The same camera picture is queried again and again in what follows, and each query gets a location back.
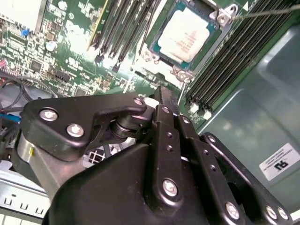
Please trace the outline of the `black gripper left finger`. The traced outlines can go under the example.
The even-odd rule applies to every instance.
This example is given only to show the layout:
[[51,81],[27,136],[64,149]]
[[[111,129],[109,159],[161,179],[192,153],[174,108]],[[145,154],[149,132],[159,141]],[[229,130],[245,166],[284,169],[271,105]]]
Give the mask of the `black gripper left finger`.
[[[135,93],[65,97],[28,103],[21,121],[21,159],[53,201],[70,178],[131,146],[146,144],[158,151],[180,151],[178,115],[172,93],[162,87],[149,97]],[[167,209],[183,204],[181,177],[156,172],[150,192]]]

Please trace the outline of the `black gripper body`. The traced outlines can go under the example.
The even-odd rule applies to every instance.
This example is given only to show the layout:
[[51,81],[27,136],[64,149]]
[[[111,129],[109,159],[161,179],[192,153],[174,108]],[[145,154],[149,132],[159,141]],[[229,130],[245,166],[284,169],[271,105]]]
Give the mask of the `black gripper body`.
[[[131,146],[70,178],[55,195],[45,225],[218,225],[218,213],[202,201],[188,162],[180,151],[159,152],[146,144]],[[172,172],[183,179],[183,204],[173,214],[163,211],[150,192],[156,172]]]

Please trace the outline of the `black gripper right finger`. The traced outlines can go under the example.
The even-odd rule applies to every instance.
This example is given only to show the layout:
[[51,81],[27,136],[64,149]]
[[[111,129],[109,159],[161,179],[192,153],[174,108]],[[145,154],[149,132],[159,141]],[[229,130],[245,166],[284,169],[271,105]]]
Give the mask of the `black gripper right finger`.
[[211,225],[291,225],[287,209],[213,134],[176,119],[180,141]]

